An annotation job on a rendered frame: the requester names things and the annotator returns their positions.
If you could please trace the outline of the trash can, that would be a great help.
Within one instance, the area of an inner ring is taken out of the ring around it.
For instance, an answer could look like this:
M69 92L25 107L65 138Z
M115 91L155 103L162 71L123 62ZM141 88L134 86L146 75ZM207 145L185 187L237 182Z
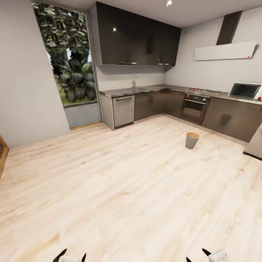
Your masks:
M186 148L193 149L199 140L200 136L196 133L189 132L186 136Z

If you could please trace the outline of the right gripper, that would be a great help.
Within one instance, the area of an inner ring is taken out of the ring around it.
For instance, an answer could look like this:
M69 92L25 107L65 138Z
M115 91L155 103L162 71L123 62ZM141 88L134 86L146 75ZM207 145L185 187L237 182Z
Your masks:
M203 252L204 252L207 256L208 256L209 254L211 254L211 252L205 250L204 248L202 248L202 250L203 250ZM188 257L186 257L186 260L187 260L187 262L192 262L191 260L189 260Z

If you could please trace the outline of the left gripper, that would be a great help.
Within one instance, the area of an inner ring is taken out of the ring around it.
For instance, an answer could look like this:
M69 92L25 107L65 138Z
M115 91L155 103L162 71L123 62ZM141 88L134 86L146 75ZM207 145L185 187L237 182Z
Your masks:
M59 257L63 256L66 253L67 249L63 250L54 260L53 262L59 262ZM82 258L82 262L85 262L86 253Z

